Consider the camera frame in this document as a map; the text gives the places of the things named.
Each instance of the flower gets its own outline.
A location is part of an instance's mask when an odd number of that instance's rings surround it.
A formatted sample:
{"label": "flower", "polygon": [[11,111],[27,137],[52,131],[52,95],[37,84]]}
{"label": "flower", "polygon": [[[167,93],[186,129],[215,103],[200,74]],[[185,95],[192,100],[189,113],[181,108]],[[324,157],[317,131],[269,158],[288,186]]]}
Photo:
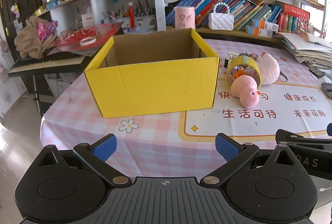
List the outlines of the flower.
{"label": "flower", "polygon": [[126,120],[121,121],[121,125],[122,126],[119,127],[119,131],[126,130],[127,133],[131,133],[133,128],[136,129],[139,127],[138,124],[134,124],[133,118],[129,119],[128,122]]}

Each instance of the brown plush fabric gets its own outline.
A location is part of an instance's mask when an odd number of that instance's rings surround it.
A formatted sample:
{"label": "brown plush fabric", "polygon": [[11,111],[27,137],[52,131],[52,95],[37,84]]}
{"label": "brown plush fabric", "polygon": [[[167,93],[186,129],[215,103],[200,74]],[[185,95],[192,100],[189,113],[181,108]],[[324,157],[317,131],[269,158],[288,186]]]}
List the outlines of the brown plush fabric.
{"label": "brown plush fabric", "polygon": [[37,36],[38,21],[43,24],[48,23],[46,20],[31,16],[27,26],[19,32],[14,40],[16,50],[20,52],[22,58],[25,58],[28,55],[32,58],[40,58],[43,52],[51,46],[56,38],[55,31],[54,34],[51,34],[44,42],[41,42]]}

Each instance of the pink canister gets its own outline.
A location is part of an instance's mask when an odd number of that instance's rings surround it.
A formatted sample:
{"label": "pink canister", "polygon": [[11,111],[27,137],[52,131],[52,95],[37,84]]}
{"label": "pink canister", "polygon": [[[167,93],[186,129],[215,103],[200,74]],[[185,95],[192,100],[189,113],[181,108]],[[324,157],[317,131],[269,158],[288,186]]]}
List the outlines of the pink canister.
{"label": "pink canister", "polygon": [[175,29],[193,28],[195,29],[195,8],[175,7]]}

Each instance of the yellow tape roll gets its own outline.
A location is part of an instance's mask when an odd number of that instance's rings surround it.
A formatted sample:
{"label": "yellow tape roll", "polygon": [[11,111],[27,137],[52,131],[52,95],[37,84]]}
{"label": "yellow tape roll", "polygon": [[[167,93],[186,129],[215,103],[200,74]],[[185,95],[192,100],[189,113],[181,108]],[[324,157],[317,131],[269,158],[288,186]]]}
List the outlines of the yellow tape roll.
{"label": "yellow tape roll", "polygon": [[254,70],[256,70],[257,74],[258,74],[258,77],[253,77],[256,82],[257,82],[257,89],[261,87],[261,80],[262,80],[262,77],[261,77],[261,73],[259,71],[259,67],[256,63],[255,60],[253,60],[253,58],[249,57],[249,56],[246,56],[246,55],[239,55],[235,58],[233,58],[230,63],[228,64],[228,67],[227,67],[227,73],[226,73],[226,80],[228,81],[229,84],[232,84],[232,82],[230,81],[230,77],[232,76],[232,74],[230,73],[230,71],[237,67],[237,66],[242,66],[242,65],[248,65],[250,67],[252,67]]}

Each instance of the small white and orange box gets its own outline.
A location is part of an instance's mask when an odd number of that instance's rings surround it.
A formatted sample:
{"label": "small white and orange box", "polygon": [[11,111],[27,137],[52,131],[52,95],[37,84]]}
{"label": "small white and orange box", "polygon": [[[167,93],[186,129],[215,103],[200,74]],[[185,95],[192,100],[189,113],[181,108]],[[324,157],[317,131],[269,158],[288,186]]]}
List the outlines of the small white and orange box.
{"label": "small white and orange box", "polygon": [[248,34],[253,34],[253,35],[261,35],[263,37],[272,37],[273,31],[271,30],[266,30],[262,28],[256,28],[253,26],[246,25],[246,32]]}
{"label": "small white and orange box", "polygon": [[269,23],[269,22],[265,22],[265,21],[257,20],[257,19],[252,19],[251,25],[256,28],[271,30],[274,32],[278,32],[278,29],[279,29],[279,25],[277,25],[277,24]]}
{"label": "small white and orange box", "polygon": [[218,54],[192,29],[111,37],[84,70],[104,118],[212,108]]}

